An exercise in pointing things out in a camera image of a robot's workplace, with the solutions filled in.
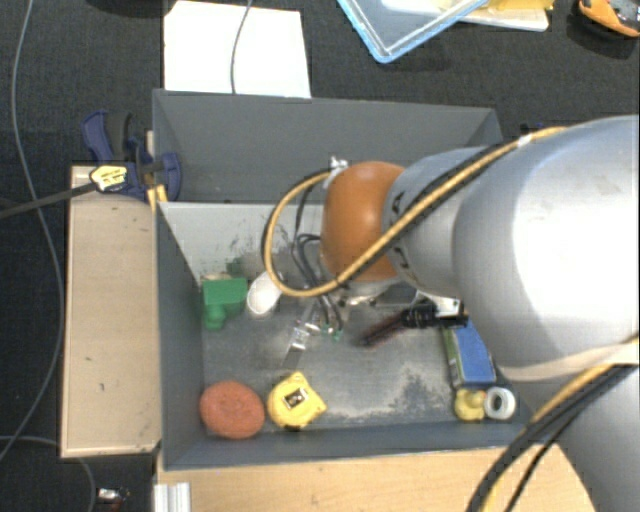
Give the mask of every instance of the gray bin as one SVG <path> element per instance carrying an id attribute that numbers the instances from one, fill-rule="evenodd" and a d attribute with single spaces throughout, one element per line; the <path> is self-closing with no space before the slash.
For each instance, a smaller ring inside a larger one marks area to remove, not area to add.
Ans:
<path id="1" fill-rule="evenodd" d="M 329 409 L 307 429 L 286 432 L 267 420 L 256 437 L 228 441 L 209 433 L 198 414 L 200 394 L 213 382 L 237 379 L 266 399 L 287 374 L 282 360 L 305 302 L 286 299 L 269 319 L 245 313 L 217 332 L 203 329 L 199 305 L 202 275 L 229 264 L 249 279 L 261 271 L 260 235 L 273 201 L 331 155 L 408 165 L 499 142 L 493 111 L 156 91 L 154 134 L 156 154 L 176 151 L 184 171 L 180 202 L 162 204 L 157 214 L 167 470 L 500 446 L 521 429 L 523 412 L 512 423 L 454 417 L 437 331 L 407 331 L 373 350 L 357 346 L 364 330 L 399 307 L 402 287 L 376 307 L 351 310 L 339 341 L 311 338 L 299 369 Z M 286 210 L 281 219 L 276 251 L 293 215 Z M 321 206 L 308 207 L 303 230 L 317 232 L 320 216 Z"/>

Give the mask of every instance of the wire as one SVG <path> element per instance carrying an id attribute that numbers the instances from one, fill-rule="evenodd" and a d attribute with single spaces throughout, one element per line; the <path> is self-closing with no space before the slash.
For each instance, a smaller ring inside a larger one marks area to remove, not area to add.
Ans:
<path id="1" fill-rule="evenodd" d="M 240 20 L 240 25 L 238 26 L 238 31 L 236 32 L 236 38 L 233 41 L 233 49 L 231 50 L 231 66 L 229 68 L 229 79 L 231 81 L 231 94 L 238 94 L 236 91 L 236 52 L 238 51 L 238 42 L 240 41 L 240 34 L 242 34 L 242 29 L 244 28 L 244 22 L 247 20 L 247 16 L 249 15 L 249 11 L 253 6 L 253 0 L 247 1 L 247 7 L 244 10 L 244 14 L 242 15 L 242 19 Z"/>
<path id="2" fill-rule="evenodd" d="M 0 442 L 2 441 L 11 441 L 14 439 L 14 436 L 0 436 Z M 39 436 L 20 436 L 17 438 L 17 441 L 26 442 L 26 443 L 36 443 L 42 444 L 45 446 L 53 446 L 54 448 L 58 448 L 58 443 L 51 439 L 47 439 L 46 437 Z M 87 464 L 83 459 L 76 459 L 84 472 L 87 474 L 87 479 L 89 480 L 89 489 L 91 492 L 91 498 L 89 499 L 89 506 L 87 507 L 87 512 L 92 512 L 96 506 L 96 480 L 93 476 L 93 472 L 91 471 L 91 467 Z"/>
<path id="3" fill-rule="evenodd" d="M 309 234 L 303 233 L 296 238 L 296 246 L 298 249 L 300 262 L 302 263 L 302 266 L 306 269 L 306 271 L 311 276 L 313 276 L 314 285 L 319 284 L 319 281 L 315 277 L 315 274 L 313 272 L 313 267 L 309 262 L 309 258 L 307 257 L 305 248 L 308 244 L 317 243 L 317 242 L 320 242 L 320 237 L 317 235 L 309 235 Z M 331 308 L 331 311 L 333 312 L 333 316 L 336 319 L 336 326 L 338 328 L 338 331 L 342 331 L 342 329 L 344 328 L 344 322 L 342 320 L 342 315 L 340 314 L 340 309 L 338 308 L 338 305 L 336 304 L 335 300 L 333 300 L 330 295 L 322 295 L 319 298 L 321 300 L 324 300 L 328 304 L 328 307 Z"/>
<path id="4" fill-rule="evenodd" d="M 530 141 L 539 140 L 550 135 L 559 133 L 564 128 L 546 128 L 528 136 Z M 517 149 L 522 145 L 521 140 L 516 140 L 500 146 L 496 149 L 490 148 L 488 152 L 481 152 L 479 155 L 467 160 L 461 166 L 454 169 L 453 172 L 438 179 L 435 185 L 429 185 L 423 194 L 420 194 L 420 200 L 407 209 L 402 216 L 394 222 L 394 224 L 376 240 L 362 255 L 353 261 L 345 270 L 332 280 L 305 290 L 298 290 L 287 286 L 277 275 L 273 266 L 273 255 L 271 254 L 273 237 L 278 218 L 284 208 L 291 200 L 305 189 L 316 185 L 330 175 L 330 171 L 316 173 L 309 178 L 294 185 L 275 206 L 265 226 L 264 233 L 264 250 L 263 260 L 265 268 L 271 280 L 285 294 L 292 297 L 306 298 L 325 295 L 336 290 L 344 283 L 354 278 L 364 268 L 371 265 L 377 258 L 397 241 L 398 238 L 406 234 L 415 225 L 416 221 L 434 211 L 440 204 L 450 198 L 458 190 L 466 186 L 471 180 L 479 176 L 489 164 L 506 155 L 507 153 Z"/>
<path id="5" fill-rule="evenodd" d="M 36 201 L 29 201 L 22 204 L 12 204 L 10 206 L 7 206 L 7 209 L 0 211 L 0 220 L 8 219 L 9 217 L 13 217 L 14 215 L 26 213 L 31 210 L 35 210 L 36 208 L 49 206 L 60 201 L 68 201 L 74 197 L 78 197 L 83 194 L 88 194 L 89 192 L 95 191 L 96 185 L 94 183 L 86 183 L 85 185 L 80 185 L 79 187 L 75 187 L 69 190 L 63 190 L 62 192 L 57 192 L 55 194 L 51 194 L 50 196 L 39 198 Z"/>
<path id="6" fill-rule="evenodd" d="M 638 343 L 638 337 L 629 343 Z M 598 396 L 634 372 L 634 366 L 600 365 L 582 372 L 564 386 L 534 415 L 529 425 L 489 469 L 469 502 L 468 512 L 491 510 L 502 477 L 533 443 L 556 434 Z"/>
<path id="7" fill-rule="evenodd" d="M 504 512 L 513 512 L 513 509 L 517 505 L 518 500 L 520 499 L 520 496 L 522 496 L 522 493 L 524 492 L 525 487 L 527 486 L 527 484 L 529 483 L 529 480 L 533 476 L 533 473 L 537 469 L 538 464 L 540 464 L 540 461 L 542 461 L 543 457 L 547 454 L 549 449 L 554 444 L 556 444 L 560 436 L 573 424 L 576 418 L 577 416 L 571 418 L 564 425 L 562 425 L 556 431 L 555 434 L 549 437 L 549 439 L 542 445 L 542 448 L 538 450 L 538 452 L 533 456 L 533 458 L 529 462 L 529 465 L 527 466 L 527 469 L 525 470 L 522 477 L 520 478 L 520 481 L 518 482 L 518 486 L 513 492 L 513 495 L 511 496 L 511 499 L 509 500 L 507 507 L 504 509 Z"/>
<path id="8" fill-rule="evenodd" d="M 22 147 L 22 141 L 20 140 L 20 130 L 18 128 L 18 117 L 17 117 L 17 82 L 18 82 L 18 69 L 20 66 L 20 56 L 22 54 L 22 47 L 24 45 L 25 34 L 27 32 L 27 27 L 29 26 L 29 20 L 31 18 L 31 12 L 33 10 L 34 0 L 29 0 L 29 4 L 27 6 L 27 11 L 24 17 L 24 21 L 22 23 L 22 29 L 20 32 L 20 39 L 18 41 L 18 47 L 16 49 L 16 56 L 13 62 L 13 74 L 11 76 L 11 121 L 13 125 L 13 132 L 15 136 L 16 148 L 18 150 L 18 156 L 20 158 L 20 162 L 22 164 L 22 170 L 24 172 L 24 177 L 29 187 L 29 192 L 31 194 L 31 198 L 33 201 L 38 200 L 38 195 L 36 194 L 35 187 L 33 186 L 33 180 L 31 179 L 31 173 L 29 171 L 29 166 L 27 164 L 27 159 L 24 154 L 24 149 Z M 51 379 L 55 373 L 55 369 L 58 363 L 58 357 L 60 356 L 60 352 L 62 349 L 62 340 L 64 333 L 64 281 L 62 279 L 62 270 L 60 268 L 60 262 L 58 261 L 58 255 L 56 254 L 56 249 L 53 244 L 53 239 L 51 237 L 51 232 L 49 231 L 49 226 L 47 225 L 47 221 L 44 218 L 44 214 L 41 209 L 38 209 L 38 218 L 40 219 L 40 225 L 42 226 L 42 231 L 44 233 L 44 237 L 47 242 L 47 247 L 49 249 L 49 254 L 51 255 L 51 262 L 53 264 L 53 269 L 55 272 L 57 292 L 58 292 L 58 302 L 59 302 L 59 315 L 58 315 L 58 332 L 56 336 L 55 348 L 53 350 L 53 355 L 51 356 L 51 363 L 49 365 L 49 369 L 46 373 L 42 386 L 38 391 L 33 403 L 31 404 L 31 408 L 24 416 L 22 422 L 16 429 L 13 436 L 11 436 L 8 440 L 7 445 L 4 447 L 2 452 L 0 452 L 0 463 L 6 457 L 7 453 L 11 449 L 11 447 L 18 440 L 25 427 L 31 420 L 31 417 L 35 413 L 38 405 L 42 401 L 42 397 L 44 393 L 51 383 Z"/>

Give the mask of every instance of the black carpet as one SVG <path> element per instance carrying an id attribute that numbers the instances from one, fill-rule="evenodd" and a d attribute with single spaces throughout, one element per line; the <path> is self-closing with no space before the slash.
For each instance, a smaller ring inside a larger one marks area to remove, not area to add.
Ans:
<path id="1" fill-rule="evenodd" d="M 161 1 L 36 0 L 18 81 L 18 119 L 39 195 L 67 186 L 86 160 L 80 120 L 125 109 L 151 126 L 151 90 L 162 85 Z M 0 198 L 28 190 L 10 121 L 10 81 L 27 0 L 0 6 Z M 389 65 L 377 64 L 335 0 L 257 0 L 301 9 L 315 97 L 495 108 L 503 133 L 521 124 L 575 123 L 638 112 L 638 44 L 605 39 L 557 0 L 551 28 L 524 33 L 458 24 Z M 64 261 L 65 210 L 46 209 Z M 37 394 L 55 343 L 60 305 L 35 214 L 0 221 L 0 436 L 13 433 Z M 26 429 L 58 438 L 60 379 Z M 123 512 L 150 507 L 149 456 L 90 461 L 97 485 L 125 486 Z M 77 464 L 52 448 L 20 445 L 0 463 L 0 511 L 86 510 L 89 488 Z"/>

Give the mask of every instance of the clear plastic object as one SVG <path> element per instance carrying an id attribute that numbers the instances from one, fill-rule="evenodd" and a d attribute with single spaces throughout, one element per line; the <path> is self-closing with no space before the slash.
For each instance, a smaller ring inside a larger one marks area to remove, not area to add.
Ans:
<path id="1" fill-rule="evenodd" d="M 338 0 L 373 58 L 383 64 L 396 60 L 431 39 L 487 0 L 416 0 L 432 12 L 408 13 L 390 8 L 387 0 Z"/>

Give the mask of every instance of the orange ball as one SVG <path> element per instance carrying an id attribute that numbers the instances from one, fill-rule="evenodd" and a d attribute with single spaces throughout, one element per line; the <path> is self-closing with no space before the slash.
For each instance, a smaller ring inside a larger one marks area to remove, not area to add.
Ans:
<path id="1" fill-rule="evenodd" d="M 264 404 L 250 387 L 233 380 L 222 381 L 202 393 L 200 417 L 219 436 L 247 439 L 264 424 Z"/>
<path id="2" fill-rule="evenodd" d="M 404 169 L 387 162 L 362 162 L 340 173 L 324 203 L 320 253 L 327 270 L 339 274 L 382 235 L 382 210 L 391 185 Z M 386 256 L 356 281 L 396 276 Z"/>

